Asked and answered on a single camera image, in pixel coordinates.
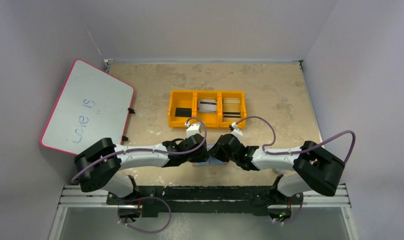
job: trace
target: yellow divided tray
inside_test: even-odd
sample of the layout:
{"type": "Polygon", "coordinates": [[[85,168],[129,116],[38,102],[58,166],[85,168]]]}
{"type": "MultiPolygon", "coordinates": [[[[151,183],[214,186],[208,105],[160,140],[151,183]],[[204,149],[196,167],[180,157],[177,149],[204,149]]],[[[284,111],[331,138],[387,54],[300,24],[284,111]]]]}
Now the yellow divided tray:
{"type": "MultiPolygon", "coordinates": [[[[168,108],[169,126],[172,128],[183,128],[185,121],[190,115],[202,120],[208,128],[228,128],[233,122],[247,117],[244,92],[172,90],[168,108]],[[228,112],[224,114],[224,99],[240,99],[240,106],[238,107],[240,115],[234,111],[233,117],[227,115],[229,114],[228,112]],[[199,112],[198,100],[215,100],[216,113],[199,112]]],[[[238,127],[241,129],[245,126],[245,121],[238,124],[238,127]]]]}

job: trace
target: glass panel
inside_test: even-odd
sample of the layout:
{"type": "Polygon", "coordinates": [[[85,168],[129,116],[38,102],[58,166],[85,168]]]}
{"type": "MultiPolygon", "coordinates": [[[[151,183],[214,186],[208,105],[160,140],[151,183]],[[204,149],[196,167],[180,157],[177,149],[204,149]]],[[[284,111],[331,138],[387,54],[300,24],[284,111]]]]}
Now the glass panel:
{"type": "MultiPolygon", "coordinates": [[[[140,218],[133,226],[157,230],[167,221],[168,214],[157,218],[140,218]]],[[[137,232],[117,224],[116,208],[69,208],[62,229],[63,240],[348,240],[339,207],[303,208],[293,222],[283,227],[270,218],[251,214],[174,213],[170,225],[157,234],[137,232]]]]}

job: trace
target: white wall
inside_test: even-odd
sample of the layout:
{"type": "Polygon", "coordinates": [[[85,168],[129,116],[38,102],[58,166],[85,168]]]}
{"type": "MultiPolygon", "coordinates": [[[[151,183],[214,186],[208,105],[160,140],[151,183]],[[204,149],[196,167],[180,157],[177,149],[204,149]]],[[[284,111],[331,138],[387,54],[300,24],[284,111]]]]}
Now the white wall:
{"type": "MultiPolygon", "coordinates": [[[[404,0],[339,0],[304,70],[323,136],[357,133],[344,178],[360,236],[404,239],[404,0]]],[[[327,148],[344,156],[344,140],[327,148]]]]}
{"type": "Polygon", "coordinates": [[[0,0],[0,239],[47,239],[73,157],[39,136],[75,58],[102,66],[63,0],[0,0]]]}
{"type": "Polygon", "coordinates": [[[293,61],[337,0],[77,0],[104,58],[293,61]]]}

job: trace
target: speckled tabletop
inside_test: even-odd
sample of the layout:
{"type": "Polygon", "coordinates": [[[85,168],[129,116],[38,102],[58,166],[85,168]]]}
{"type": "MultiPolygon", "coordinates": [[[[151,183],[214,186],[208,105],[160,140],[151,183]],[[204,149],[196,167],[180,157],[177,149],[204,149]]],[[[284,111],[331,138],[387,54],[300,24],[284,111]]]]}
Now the speckled tabletop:
{"type": "MultiPolygon", "coordinates": [[[[184,138],[184,128],[168,127],[171,90],[244,91],[248,116],[267,119],[276,129],[274,148],[319,142],[319,130],[298,64],[132,64],[115,63],[109,74],[131,84],[133,109],[126,136],[130,146],[147,146],[184,138]]],[[[227,129],[208,129],[214,144],[227,129]]],[[[260,120],[250,119],[243,129],[244,145],[272,141],[272,132],[260,120]]],[[[138,185],[248,186],[271,185],[276,174],[269,169],[244,171],[235,163],[179,167],[139,167],[121,171],[138,185]]]]}

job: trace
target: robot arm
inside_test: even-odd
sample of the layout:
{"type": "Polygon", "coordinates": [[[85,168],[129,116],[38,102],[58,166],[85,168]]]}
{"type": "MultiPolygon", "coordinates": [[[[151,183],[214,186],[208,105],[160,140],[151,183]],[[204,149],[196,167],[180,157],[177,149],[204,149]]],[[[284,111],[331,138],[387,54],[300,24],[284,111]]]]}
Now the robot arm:
{"type": "Polygon", "coordinates": [[[326,149],[319,147],[307,153],[292,154],[316,145],[312,141],[306,141],[302,146],[294,148],[268,149],[269,153],[288,153],[271,155],[259,146],[244,146],[240,143],[242,135],[239,128],[222,135],[209,150],[209,154],[223,162],[232,160],[247,171],[295,171],[294,174],[279,175],[273,185],[273,188],[286,197],[310,190],[325,196],[335,195],[345,163],[326,149]]]}
{"type": "Polygon", "coordinates": [[[284,155],[270,155],[259,146],[244,146],[240,139],[240,129],[222,135],[211,150],[196,148],[203,137],[200,135],[200,124],[194,123],[186,130],[185,139],[174,139],[152,146],[124,146],[113,144],[110,138],[104,138],[75,157],[78,172],[87,168],[100,156],[112,155],[79,176],[81,190],[92,192],[103,189],[123,198],[138,193],[138,187],[131,176],[124,176],[118,171],[136,167],[176,167],[185,162],[206,162],[209,155],[220,161],[232,160],[244,170],[259,171],[264,169],[280,169],[295,171],[294,174],[277,177],[273,189],[280,197],[291,197],[297,193],[314,190],[325,196],[333,196],[339,184],[345,164],[323,148],[307,153],[291,154],[306,150],[316,143],[306,141],[303,146],[287,149],[269,149],[268,152],[288,152],[284,155]]]}
{"type": "Polygon", "coordinates": [[[101,139],[75,157],[75,166],[81,172],[100,157],[111,155],[79,176],[81,190],[88,193],[102,189],[123,198],[138,193],[138,187],[131,176],[118,173],[120,170],[145,166],[176,167],[185,162],[206,162],[209,158],[206,142],[194,150],[203,142],[200,124],[189,126],[186,136],[185,139],[178,138],[152,146],[125,146],[113,144],[110,138],[101,139]]]}

